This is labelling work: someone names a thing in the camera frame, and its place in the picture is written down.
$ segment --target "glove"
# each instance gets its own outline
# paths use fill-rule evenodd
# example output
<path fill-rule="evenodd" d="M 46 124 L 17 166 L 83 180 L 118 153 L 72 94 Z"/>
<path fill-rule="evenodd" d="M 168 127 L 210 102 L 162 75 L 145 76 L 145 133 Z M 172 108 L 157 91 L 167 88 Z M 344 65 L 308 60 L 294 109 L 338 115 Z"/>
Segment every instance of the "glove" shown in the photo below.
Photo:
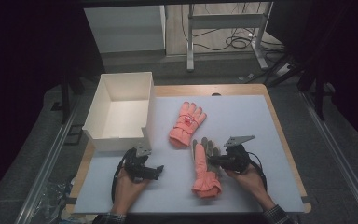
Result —
<path fill-rule="evenodd" d="M 216 197 L 222 192 L 218 179 L 219 166 L 211 165 L 207 156 L 220 156 L 220 150 L 213 147 L 213 142 L 206 137 L 202 138 L 201 144 L 193 140 L 193 155 L 196 165 L 196 182 L 191 189 L 200 198 Z"/>
<path fill-rule="evenodd" d="M 202 113 L 202 108 L 196 109 L 194 103 L 184 102 L 179 111 L 179 118 L 175 126 L 170 130 L 170 142 L 175 147 L 190 146 L 190 139 L 197 128 L 206 119 L 206 114 Z"/>

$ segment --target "white box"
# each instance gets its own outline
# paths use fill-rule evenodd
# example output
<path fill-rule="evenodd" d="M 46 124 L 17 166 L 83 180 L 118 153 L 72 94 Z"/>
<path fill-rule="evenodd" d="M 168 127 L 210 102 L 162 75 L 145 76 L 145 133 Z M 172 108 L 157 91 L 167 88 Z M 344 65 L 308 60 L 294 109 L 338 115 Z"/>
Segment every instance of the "white box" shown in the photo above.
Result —
<path fill-rule="evenodd" d="M 151 72 L 102 74 L 83 131 L 96 150 L 151 151 L 154 102 Z"/>

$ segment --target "plaid sleeve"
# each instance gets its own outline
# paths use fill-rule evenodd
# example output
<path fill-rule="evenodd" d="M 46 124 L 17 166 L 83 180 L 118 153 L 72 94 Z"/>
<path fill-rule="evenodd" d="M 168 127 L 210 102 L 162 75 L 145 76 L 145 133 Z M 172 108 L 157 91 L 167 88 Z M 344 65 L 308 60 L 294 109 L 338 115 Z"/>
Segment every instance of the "plaid sleeve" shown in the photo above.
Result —
<path fill-rule="evenodd" d="M 108 213 L 104 215 L 98 215 L 92 224 L 124 224 L 126 220 L 125 215 Z"/>
<path fill-rule="evenodd" d="M 280 208 L 279 205 L 275 205 L 272 209 L 263 213 L 264 218 L 269 224 L 293 224 L 295 223 L 287 214 Z"/>

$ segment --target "metal stand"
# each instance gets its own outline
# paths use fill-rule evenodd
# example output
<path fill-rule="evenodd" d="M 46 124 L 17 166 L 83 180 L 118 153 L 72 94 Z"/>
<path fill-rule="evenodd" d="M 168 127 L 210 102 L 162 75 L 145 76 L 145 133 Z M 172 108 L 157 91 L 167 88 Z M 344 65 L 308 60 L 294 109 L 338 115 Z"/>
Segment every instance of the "metal stand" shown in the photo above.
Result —
<path fill-rule="evenodd" d="M 268 2 L 263 14 L 238 15 L 193 15 L 193 5 L 188 5 L 188 41 L 187 41 L 187 71 L 194 71 L 193 30 L 197 29 L 230 29 L 230 28 L 259 28 L 252 48 L 262 70 L 269 67 L 264 59 L 260 43 L 266 30 L 267 20 L 272 3 Z"/>

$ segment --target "metal leg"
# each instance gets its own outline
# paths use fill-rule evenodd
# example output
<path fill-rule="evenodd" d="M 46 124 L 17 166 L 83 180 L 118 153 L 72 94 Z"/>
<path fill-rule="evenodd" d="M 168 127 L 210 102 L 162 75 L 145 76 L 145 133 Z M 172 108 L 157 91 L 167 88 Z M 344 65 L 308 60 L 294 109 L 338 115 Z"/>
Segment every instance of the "metal leg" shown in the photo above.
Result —
<path fill-rule="evenodd" d="M 261 39 L 263 38 L 264 31 L 266 30 L 267 21 L 269 19 L 269 13 L 271 11 L 271 6 L 272 6 L 272 3 L 268 2 L 266 9 L 264 10 L 264 13 L 263 13 L 263 18 L 260 22 L 257 37 L 255 38 L 255 41 L 252 41 L 252 48 L 255 52 L 255 57 L 257 58 L 258 63 L 260 64 L 261 70 L 269 69 L 269 66 L 266 63 L 266 60 L 264 59 L 263 54 L 261 53 L 260 43 L 261 43 Z"/>
<path fill-rule="evenodd" d="M 194 71 L 193 5 L 188 5 L 187 72 Z"/>

